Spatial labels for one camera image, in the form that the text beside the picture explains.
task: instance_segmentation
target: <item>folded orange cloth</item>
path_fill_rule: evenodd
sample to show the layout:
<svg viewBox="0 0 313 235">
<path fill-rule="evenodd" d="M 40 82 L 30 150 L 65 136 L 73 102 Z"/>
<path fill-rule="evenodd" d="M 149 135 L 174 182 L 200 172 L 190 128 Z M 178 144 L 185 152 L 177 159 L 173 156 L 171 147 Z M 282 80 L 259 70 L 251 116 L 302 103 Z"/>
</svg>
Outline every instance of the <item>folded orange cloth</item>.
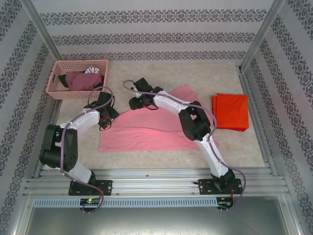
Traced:
<svg viewBox="0 0 313 235">
<path fill-rule="evenodd" d="M 211 99 L 218 129 L 245 131 L 249 128 L 247 95 L 217 94 Z"/>
</svg>

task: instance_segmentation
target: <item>purple cable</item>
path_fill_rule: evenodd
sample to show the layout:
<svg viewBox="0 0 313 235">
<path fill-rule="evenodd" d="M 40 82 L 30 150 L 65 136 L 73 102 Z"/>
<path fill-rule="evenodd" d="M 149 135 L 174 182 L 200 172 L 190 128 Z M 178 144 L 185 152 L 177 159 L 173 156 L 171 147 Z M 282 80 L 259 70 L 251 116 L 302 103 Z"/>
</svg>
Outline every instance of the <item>purple cable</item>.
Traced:
<svg viewBox="0 0 313 235">
<path fill-rule="evenodd" d="M 74 118 L 73 118 L 71 121 L 69 121 L 68 124 L 64 127 L 63 132 L 62 132 L 62 137 L 61 137 L 61 163 L 60 163 L 60 172 L 61 172 L 63 175 L 65 175 L 68 179 L 73 180 L 73 181 L 75 181 L 75 182 L 77 182 L 77 183 L 79 183 L 79 184 L 82 184 L 82 185 L 85 185 L 85 186 L 94 188 L 94 189 L 96 189 L 96 190 L 98 190 L 98 191 L 100 192 L 100 196 L 99 196 L 99 197 L 101 197 L 101 203 L 99 203 L 99 205 L 98 205 L 94 210 L 88 212 L 88 214 L 91 214 L 91 213 L 96 212 L 96 211 L 101 207 L 101 205 L 102 205 L 102 203 L 103 203 L 103 200 L 104 200 L 104 195 L 103 195 L 103 192 L 102 192 L 101 189 L 97 188 L 96 186 L 93 186 L 93 185 L 84 183 L 84 182 L 82 182 L 82 181 L 76 180 L 76 179 L 74 179 L 73 177 L 71 177 L 70 175 L 68 175 L 67 172 L 64 171 L 64 138 L 65 138 L 65 132 L 66 132 L 66 130 L 68 129 L 68 127 L 72 124 L 72 122 L 74 122 L 75 120 L 77 120 L 78 118 L 80 118 L 81 116 L 83 116 L 83 115 L 85 115 L 85 114 L 87 114 L 87 113 L 90 113 L 90 112 L 92 112 L 92 111 L 94 111 L 94 110 L 103 108 L 104 106 L 108 105 L 108 104 L 112 101 L 112 98 L 113 98 L 113 91 L 112 91 L 109 87 L 97 87 L 97 88 L 93 89 L 93 90 L 90 92 L 89 97 L 88 97 L 88 103 L 89 103 L 89 100 L 90 100 L 90 97 L 91 97 L 92 93 L 93 93 L 94 91 L 96 91 L 96 90 L 103 89 L 103 88 L 108 89 L 108 90 L 111 92 L 111 97 L 110 97 L 110 99 L 109 99 L 105 104 L 102 104 L 102 105 L 100 105 L 100 106 L 98 106 L 98 107 L 95 107 L 95 108 L 93 108 L 93 109 L 89 109 L 88 111 L 83 112 L 83 113 L 80 113 L 79 115 L 77 115 L 76 117 L 74 117 Z"/>
<path fill-rule="evenodd" d="M 241 194 L 240 194 L 240 196 L 239 196 L 237 202 L 236 202 L 229 210 L 233 209 L 233 208 L 238 204 L 238 202 L 241 200 L 241 198 L 242 198 L 242 196 L 243 196 L 243 194 L 244 194 L 244 191 L 245 191 L 245 188 L 246 188 L 246 176 L 245 176 L 245 174 L 244 174 L 242 171 L 240 171 L 240 170 L 238 170 L 238 169 L 236 169 L 236 168 L 233 168 L 233 167 L 230 167 L 230 166 L 226 165 L 224 162 L 221 161 L 221 159 L 220 159 L 220 158 L 217 156 L 217 154 L 215 153 L 215 151 L 214 151 L 214 149 L 213 149 L 213 146 L 212 146 L 212 144 L 210 143 L 210 137 L 211 137 L 211 136 L 213 135 L 213 133 L 215 132 L 216 126 L 217 126 L 217 121 L 216 121 L 216 118 L 215 118 L 215 116 L 213 115 L 213 113 L 212 113 L 210 110 L 208 110 L 207 108 L 203 107 L 203 106 L 195 105 L 195 104 L 187 104 L 187 103 L 181 102 L 181 101 L 179 101 L 179 100 L 176 100 L 176 99 L 174 99 L 174 98 L 172 98 L 172 97 L 170 97 L 170 96 L 167 96 L 167 95 L 165 95 L 165 94 L 158 94 L 158 93 L 153 93 L 153 92 L 139 92 L 139 91 L 132 90 L 132 89 L 126 87 L 126 85 L 125 85 L 126 82 L 132 82 L 132 83 L 134 84 L 134 81 L 132 81 L 132 80 L 126 80 L 126 81 L 123 82 L 123 87 L 126 88 L 127 90 L 131 91 L 131 92 L 140 93 L 140 94 L 153 94 L 153 95 L 168 97 L 169 99 L 175 101 L 176 103 L 178 103 L 178 104 L 180 104 L 180 105 L 203 109 L 203 110 L 207 111 L 207 112 L 212 116 L 212 118 L 213 118 L 213 120 L 214 120 L 214 129 L 211 131 L 211 133 L 210 133 L 209 136 L 208 136 L 208 143 L 209 143 L 209 145 L 210 145 L 210 148 L 211 148 L 211 150 L 212 150 L 212 152 L 213 152 L 215 158 L 216 158 L 223 166 L 227 167 L 228 169 L 237 171 L 237 172 L 239 172 L 240 174 L 242 174 L 243 179 L 244 179 L 243 190 L 242 190 L 242 192 L 241 192 Z"/>
</svg>

